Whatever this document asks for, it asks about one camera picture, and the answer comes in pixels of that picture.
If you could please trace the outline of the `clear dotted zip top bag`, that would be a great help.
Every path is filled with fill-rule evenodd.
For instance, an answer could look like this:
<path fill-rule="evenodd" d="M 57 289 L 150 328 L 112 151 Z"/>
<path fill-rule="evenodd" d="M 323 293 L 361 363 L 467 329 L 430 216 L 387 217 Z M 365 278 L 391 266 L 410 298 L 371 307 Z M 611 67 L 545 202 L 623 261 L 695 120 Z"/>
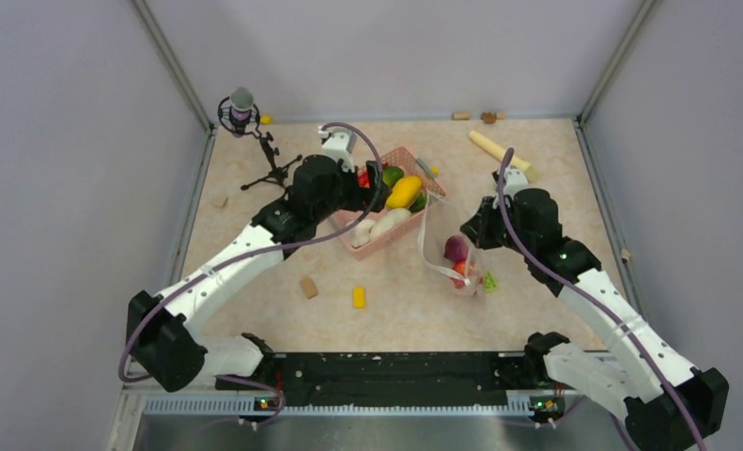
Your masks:
<path fill-rule="evenodd" d="M 470 218 L 462 206 L 444 195 L 429 191 L 417 246 L 429 283 L 441 293 L 483 298 L 486 294 L 486 264 L 481 252 L 460 230 Z"/>

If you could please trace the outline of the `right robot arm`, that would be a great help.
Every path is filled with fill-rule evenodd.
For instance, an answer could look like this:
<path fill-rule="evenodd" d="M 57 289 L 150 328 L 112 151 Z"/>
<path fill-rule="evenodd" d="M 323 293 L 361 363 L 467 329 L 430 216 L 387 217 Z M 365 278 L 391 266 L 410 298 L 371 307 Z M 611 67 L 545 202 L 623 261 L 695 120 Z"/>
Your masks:
<path fill-rule="evenodd" d="M 533 334 L 523 362 L 536 387 L 568 385 L 605 409 L 640 450 L 704 450 L 719 431 L 729 383 L 674 350 L 630 305 L 581 241 L 569 238 L 550 194 L 488 196 L 461 232 L 480 250 L 521 254 L 531 276 L 569 306 L 616 359 L 610 365 L 559 333 Z"/>

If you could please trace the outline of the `red apple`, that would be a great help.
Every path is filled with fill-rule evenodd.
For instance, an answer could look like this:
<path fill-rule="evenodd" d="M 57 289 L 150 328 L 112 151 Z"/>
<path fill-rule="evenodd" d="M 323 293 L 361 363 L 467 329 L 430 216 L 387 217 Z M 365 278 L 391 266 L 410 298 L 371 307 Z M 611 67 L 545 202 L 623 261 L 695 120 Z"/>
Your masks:
<path fill-rule="evenodd" d="M 454 263 L 453 271 L 457 274 L 457 277 L 452 279 L 455 289 L 470 289 L 478 284 L 478 273 L 474 261 L 470 259 L 459 260 Z"/>

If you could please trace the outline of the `purple onion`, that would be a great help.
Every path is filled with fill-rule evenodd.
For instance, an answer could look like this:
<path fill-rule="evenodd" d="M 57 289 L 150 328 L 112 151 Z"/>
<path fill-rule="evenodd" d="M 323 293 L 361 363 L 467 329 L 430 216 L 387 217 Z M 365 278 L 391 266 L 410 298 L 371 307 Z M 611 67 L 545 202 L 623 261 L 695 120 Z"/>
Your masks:
<path fill-rule="evenodd" d="M 452 263 L 458 263 L 465 261 L 469 252 L 470 248 L 466 238 L 461 235 L 453 235 L 445 242 L 443 257 Z"/>

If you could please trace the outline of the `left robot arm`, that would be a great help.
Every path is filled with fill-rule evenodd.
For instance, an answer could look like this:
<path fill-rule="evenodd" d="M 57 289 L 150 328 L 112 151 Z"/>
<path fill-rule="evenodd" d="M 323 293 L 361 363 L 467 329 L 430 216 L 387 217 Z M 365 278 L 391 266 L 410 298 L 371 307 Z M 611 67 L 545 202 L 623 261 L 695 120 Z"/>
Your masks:
<path fill-rule="evenodd" d="M 128 302 L 120 379 L 141 380 L 125 373 L 133 359 L 146 371 L 143 378 L 164 391 L 186 387 L 202 371 L 208 353 L 195 337 L 225 302 L 299 248 L 328 241 L 317 235 L 317 227 L 334 213 L 381 211 L 390 193 L 381 158 L 367 161 L 366 186 L 359 183 L 355 167 L 345 170 L 342 163 L 326 155 L 305 157 L 284 194 L 261 208 L 204 268 L 155 295 L 136 293 Z"/>

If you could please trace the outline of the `pink plastic basket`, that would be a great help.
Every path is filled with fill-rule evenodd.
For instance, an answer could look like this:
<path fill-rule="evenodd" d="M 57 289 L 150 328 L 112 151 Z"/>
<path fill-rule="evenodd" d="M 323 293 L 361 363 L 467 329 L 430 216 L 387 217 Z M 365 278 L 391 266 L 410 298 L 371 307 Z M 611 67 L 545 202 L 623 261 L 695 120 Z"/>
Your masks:
<path fill-rule="evenodd" d="M 359 225 L 341 235 L 339 240 L 357 260 L 363 260 L 391 242 L 415 229 L 429 210 L 430 194 L 446 197 L 445 187 L 426 162 L 416 157 L 406 147 L 395 148 L 381 156 L 388 168 L 397 167 L 405 179 L 421 180 L 421 190 L 409 206 L 403 209 L 383 207 L 380 212 L 369 213 Z"/>

